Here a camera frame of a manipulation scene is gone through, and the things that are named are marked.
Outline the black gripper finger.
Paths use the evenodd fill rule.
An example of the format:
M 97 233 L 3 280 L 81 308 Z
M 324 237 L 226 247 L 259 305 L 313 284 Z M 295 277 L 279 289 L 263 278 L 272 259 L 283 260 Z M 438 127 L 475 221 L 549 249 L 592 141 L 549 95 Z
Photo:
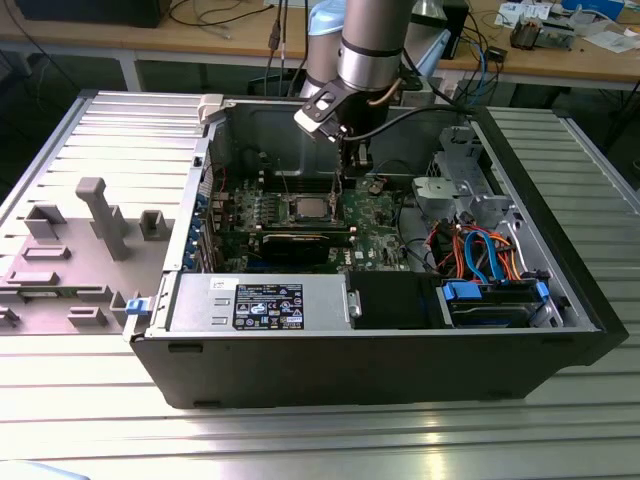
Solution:
M 373 169 L 369 142 L 346 142 L 342 147 L 342 174 L 345 177 L 366 175 Z

